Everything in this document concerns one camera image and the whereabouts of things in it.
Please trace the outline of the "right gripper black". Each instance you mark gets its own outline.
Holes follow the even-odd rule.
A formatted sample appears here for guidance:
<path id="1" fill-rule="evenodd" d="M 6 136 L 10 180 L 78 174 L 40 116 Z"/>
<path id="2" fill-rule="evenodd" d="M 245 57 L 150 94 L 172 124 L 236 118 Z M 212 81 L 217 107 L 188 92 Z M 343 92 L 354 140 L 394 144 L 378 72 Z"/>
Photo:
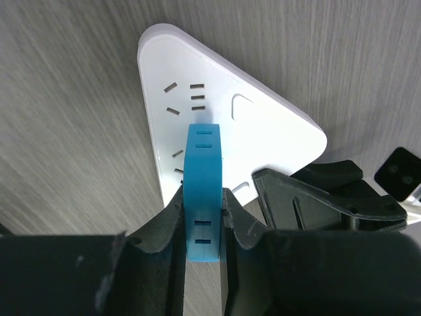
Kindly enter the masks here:
<path id="1" fill-rule="evenodd" d="M 407 212 L 381 196 L 351 160 L 309 164 L 288 176 L 272 169 L 252 175 L 267 225 L 277 230 L 393 231 Z"/>

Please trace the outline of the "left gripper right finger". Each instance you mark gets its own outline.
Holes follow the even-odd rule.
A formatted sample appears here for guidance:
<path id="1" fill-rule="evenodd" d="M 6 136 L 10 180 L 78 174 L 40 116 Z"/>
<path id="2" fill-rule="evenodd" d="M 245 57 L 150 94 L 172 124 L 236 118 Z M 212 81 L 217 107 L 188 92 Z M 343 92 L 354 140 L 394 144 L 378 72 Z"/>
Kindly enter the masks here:
<path id="1" fill-rule="evenodd" d="M 398 232 L 269 230 L 230 190 L 224 315 L 419 315 L 420 248 Z"/>

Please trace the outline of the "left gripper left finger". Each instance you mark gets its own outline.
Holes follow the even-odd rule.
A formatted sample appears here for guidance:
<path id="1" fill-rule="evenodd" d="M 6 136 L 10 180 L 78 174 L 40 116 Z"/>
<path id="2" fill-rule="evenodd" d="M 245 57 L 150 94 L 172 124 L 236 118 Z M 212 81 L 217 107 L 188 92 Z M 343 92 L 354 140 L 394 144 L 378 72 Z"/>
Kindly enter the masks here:
<path id="1" fill-rule="evenodd" d="M 2 315 L 181 315 L 182 191 L 132 234 L 4 236 Z"/>

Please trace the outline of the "blue plug adapter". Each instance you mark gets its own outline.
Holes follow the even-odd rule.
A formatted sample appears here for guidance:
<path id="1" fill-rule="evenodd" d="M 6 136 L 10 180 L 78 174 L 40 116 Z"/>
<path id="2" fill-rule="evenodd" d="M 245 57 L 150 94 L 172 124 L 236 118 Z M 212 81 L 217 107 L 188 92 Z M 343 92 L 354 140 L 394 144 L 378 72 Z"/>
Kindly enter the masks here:
<path id="1" fill-rule="evenodd" d="M 219 260 L 222 193 L 220 127 L 217 124 L 190 124 L 183 179 L 189 261 Z"/>

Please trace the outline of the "white triangular power socket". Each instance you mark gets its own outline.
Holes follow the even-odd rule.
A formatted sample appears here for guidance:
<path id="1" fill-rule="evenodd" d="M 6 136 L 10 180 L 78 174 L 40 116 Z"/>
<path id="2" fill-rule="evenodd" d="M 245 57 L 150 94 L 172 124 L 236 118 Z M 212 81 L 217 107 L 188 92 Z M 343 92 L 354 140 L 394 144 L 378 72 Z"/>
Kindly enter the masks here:
<path id="1" fill-rule="evenodd" d="M 182 182 L 191 124 L 219 125 L 222 183 L 242 205 L 257 196 L 255 171 L 291 175 L 326 149 L 305 112 L 176 26 L 146 29 L 137 64 L 164 204 Z"/>

